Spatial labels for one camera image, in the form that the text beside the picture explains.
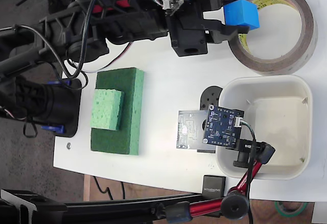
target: blue circuit board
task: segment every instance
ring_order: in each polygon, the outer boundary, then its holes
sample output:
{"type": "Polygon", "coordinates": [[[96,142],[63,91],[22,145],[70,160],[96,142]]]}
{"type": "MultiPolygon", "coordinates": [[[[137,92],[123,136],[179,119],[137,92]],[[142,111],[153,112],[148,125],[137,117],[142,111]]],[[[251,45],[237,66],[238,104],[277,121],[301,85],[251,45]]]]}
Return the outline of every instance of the blue circuit board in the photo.
{"type": "Polygon", "coordinates": [[[240,120],[244,111],[210,105],[204,127],[203,143],[235,148],[241,137],[240,120]]]}

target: floor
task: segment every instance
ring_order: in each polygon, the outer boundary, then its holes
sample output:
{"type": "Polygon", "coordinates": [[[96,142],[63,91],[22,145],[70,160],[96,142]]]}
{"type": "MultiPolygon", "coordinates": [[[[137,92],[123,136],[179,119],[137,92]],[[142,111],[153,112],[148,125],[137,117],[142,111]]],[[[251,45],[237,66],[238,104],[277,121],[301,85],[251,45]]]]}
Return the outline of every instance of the floor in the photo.
{"type": "MultiPolygon", "coordinates": [[[[112,196],[114,199],[122,199],[122,189],[120,182],[106,180],[98,178],[98,182],[101,188],[104,190],[107,186],[110,188],[112,196]]],[[[168,195],[176,195],[183,194],[184,192],[165,190],[160,188],[146,187],[135,184],[124,183],[126,198],[145,198],[145,197],[155,197],[155,196],[168,196],[168,195]]],[[[106,194],[102,194],[98,191],[95,181],[93,177],[85,176],[84,179],[84,200],[85,201],[100,201],[100,200],[108,200],[109,197],[106,194]]],[[[295,208],[298,203],[288,203],[291,205],[291,208],[295,208]]],[[[252,200],[251,208],[254,218],[255,224],[287,224],[287,223],[301,223],[308,224],[311,223],[312,213],[313,213],[314,203],[309,203],[307,208],[297,217],[285,218],[280,216],[274,207],[273,201],[262,201],[262,200],[252,200]]],[[[167,223],[166,220],[160,220],[155,222],[156,224],[167,223]]],[[[248,224],[248,218],[245,217],[242,220],[231,221],[226,219],[225,217],[220,218],[212,218],[212,217],[196,217],[192,221],[193,224],[232,224],[232,223],[240,223],[240,224],[248,224]]]]}
{"type": "MultiPolygon", "coordinates": [[[[0,0],[0,28],[14,23],[34,24],[48,14],[46,0],[0,0]]],[[[54,80],[52,69],[40,66],[24,74],[45,83],[54,80]]],[[[39,129],[36,139],[22,134],[21,122],[0,120],[0,189],[30,190],[61,202],[83,200],[84,175],[53,167],[54,136],[39,129]]]]}

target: tape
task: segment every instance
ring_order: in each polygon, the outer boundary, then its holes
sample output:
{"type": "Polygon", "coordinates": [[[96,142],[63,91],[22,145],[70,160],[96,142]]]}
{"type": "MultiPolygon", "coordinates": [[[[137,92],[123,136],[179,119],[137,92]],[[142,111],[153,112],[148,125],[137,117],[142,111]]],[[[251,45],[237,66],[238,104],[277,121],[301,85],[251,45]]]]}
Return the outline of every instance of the tape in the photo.
{"type": "Polygon", "coordinates": [[[283,4],[297,10],[302,21],[301,35],[296,45],[285,55],[275,59],[254,57],[247,45],[246,34],[240,34],[228,42],[234,56],[245,66],[262,75],[291,74],[303,67],[311,58],[318,40],[318,27],[305,0],[247,0],[258,10],[275,4],[283,4]]]}

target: white container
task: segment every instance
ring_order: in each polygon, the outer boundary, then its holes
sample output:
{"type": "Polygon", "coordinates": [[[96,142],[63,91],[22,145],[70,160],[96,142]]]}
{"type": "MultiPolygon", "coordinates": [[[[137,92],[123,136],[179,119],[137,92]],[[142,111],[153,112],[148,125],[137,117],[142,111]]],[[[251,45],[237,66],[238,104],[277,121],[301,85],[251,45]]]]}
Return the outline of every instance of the white container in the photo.
{"type": "MultiPolygon", "coordinates": [[[[271,144],[276,152],[256,179],[290,180],[299,176],[310,160],[312,93],[294,75],[236,79],[223,89],[219,106],[244,111],[244,121],[257,141],[271,144]]],[[[246,127],[242,139],[252,140],[246,127]]],[[[229,177],[241,178],[246,169],[233,166],[238,152],[216,147],[219,168],[229,177]]]]}

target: blue cube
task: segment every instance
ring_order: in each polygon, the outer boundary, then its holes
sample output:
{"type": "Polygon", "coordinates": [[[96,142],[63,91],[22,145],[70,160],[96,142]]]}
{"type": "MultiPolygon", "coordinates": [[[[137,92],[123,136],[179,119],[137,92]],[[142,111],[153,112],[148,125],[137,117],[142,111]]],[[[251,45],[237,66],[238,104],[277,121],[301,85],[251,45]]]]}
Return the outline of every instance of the blue cube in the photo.
{"type": "Polygon", "coordinates": [[[225,24],[249,26],[250,30],[260,27],[258,9],[255,4],[238,0],[224,6],[225,24]]]}

